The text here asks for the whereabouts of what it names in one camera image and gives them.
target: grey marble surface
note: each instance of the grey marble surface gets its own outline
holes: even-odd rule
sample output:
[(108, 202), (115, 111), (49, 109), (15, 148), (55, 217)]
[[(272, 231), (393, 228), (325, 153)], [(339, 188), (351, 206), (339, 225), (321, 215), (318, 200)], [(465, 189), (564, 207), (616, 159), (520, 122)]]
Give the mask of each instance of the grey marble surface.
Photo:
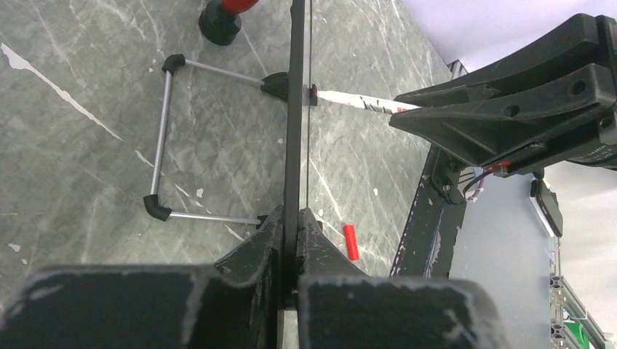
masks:
[[(159, 222), (143, 209), (164, 86), (189, 59), (256, 78), (289, 65), (290, 0), (261, 0), (229, 47), (204, 40), (206, 1), (0, 2), (0, 305), (51, 264), (213, 262), (246, 225)], [(392, 98), (449, 79), (401, 1), (315, 1), (312, 81)], [(159, 193), (179, 211), (238, 217), (282, 203), (286, 107), (257, 89), (184, 68), (172, 88)], [(308, 206), (346, 253), (356, 225), (370, 275), (385, 276), (427, 144), (388, 116), (326, 102), (311, 112)], [(289, 314), (285, 347), (297, 346)]]
[[(254, 227), (148, 216), (167, 55), (261, 79), (289, 65), (289, 4), (262, 0), (233, 45), (205, 1), (0, 2), (0, 305), (36, 269), (213, 262)], [(286, 107), (195, 68), (174, 79), (159, 192), (237, 217), (282, 203)]]

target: red plastic cylinder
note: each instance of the red plastic cylinder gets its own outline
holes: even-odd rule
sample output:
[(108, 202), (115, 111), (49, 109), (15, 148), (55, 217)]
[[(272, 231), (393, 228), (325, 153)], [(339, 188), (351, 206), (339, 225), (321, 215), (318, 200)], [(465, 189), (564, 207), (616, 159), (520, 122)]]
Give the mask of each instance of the red plastic cylinder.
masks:
[(234, 15), (239, 15), (255, 6), (259, 0), (223, 0), (223, 8)]
[(353, 225), (348, 224), (343, 227), (345, 232), (345, 240), (347, 240), (347, 252), (349, 253), (350, 260), (359, 260), (360, 253), (358, 253), (358, 241), (356, 241), (356, 228)]

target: electrical cable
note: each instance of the electrical cable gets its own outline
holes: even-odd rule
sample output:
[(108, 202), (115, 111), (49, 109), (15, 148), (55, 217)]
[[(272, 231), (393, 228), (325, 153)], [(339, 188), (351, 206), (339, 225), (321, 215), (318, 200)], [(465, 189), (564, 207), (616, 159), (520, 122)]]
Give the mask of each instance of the electrical cable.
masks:
[(467, 172), (466, 174), (461, 174), (461, 176), (458, 178), (458, 184), (460, 185), (470, 180), (473, 180), (474, 177), (476, 177), (476, 174), (473, 172)]
[(492, 174), (492, 172), (486, 171), (484, 173), (482, 173), (480, 176), (475, 177), (473, 180), (471, 180), (471, 182), (467, 183), (467, 185), (465, 185), (465, 187), (463, 188), (463, 195), (465, 195), (465, 193), (471, 189), (471, 187), (474, 186), (474, 184), (478, 183), (479, 181), (485, 179), (488, 175)]
[[(476, 197), (478, 197), (478, 195), (482, 192), (482, 185), (484, 184), (484, 179), (486, 177), (488, 177), (488, 175), (492, 174), (493, 171), (486, 171), (484, 173), (482, 173), (481, 175), (475, 177), (473, 180), (469, 181), (465, 187), (463, 188), (463, 200), (461, 201), (449, 201), (450, 204), (455, 204), (455, 205), (460, 205), (463, 204), (464, 202), (468, 201), (468, 200), (473, 200)], [(473, 195), (471, 195), (469, 198), (465, 197), (467, 191), (469, 189), (471, 189), (471, 187), (474, 186), (474, 184), (478, 183), (478, 186), (476, 188), (476, 191), (474, 192)]]

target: white wall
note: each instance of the white wall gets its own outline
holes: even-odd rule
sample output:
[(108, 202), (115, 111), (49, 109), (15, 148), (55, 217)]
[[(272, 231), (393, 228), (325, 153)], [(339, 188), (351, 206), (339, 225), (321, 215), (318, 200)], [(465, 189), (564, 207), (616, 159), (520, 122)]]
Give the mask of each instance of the white wall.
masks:
[[(443, 60), (469, 72), (576, 13), (617, 17), (617, 0), (404, 1)], [(546, 172), (564, 215), (562, 272), (602, 329), (617, 332), (617, 172), (569, 163)]]
[(576, 13), (617, 17), (616, 0), (403, 0), (446, 63), (500, 60)]

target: green object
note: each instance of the green object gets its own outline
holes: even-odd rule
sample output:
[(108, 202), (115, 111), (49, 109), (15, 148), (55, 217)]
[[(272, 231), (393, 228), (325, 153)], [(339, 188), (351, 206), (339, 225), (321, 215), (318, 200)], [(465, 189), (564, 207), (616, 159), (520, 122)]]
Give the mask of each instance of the green object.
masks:
[(577, 324), (576, 322), (566, 322), (564, 325), (574, 334), (574, 337), (578, 340), (578, 344), (582, 345), (583, 349), (589, 349), (589, 340), (583, 333), (583, 325)]

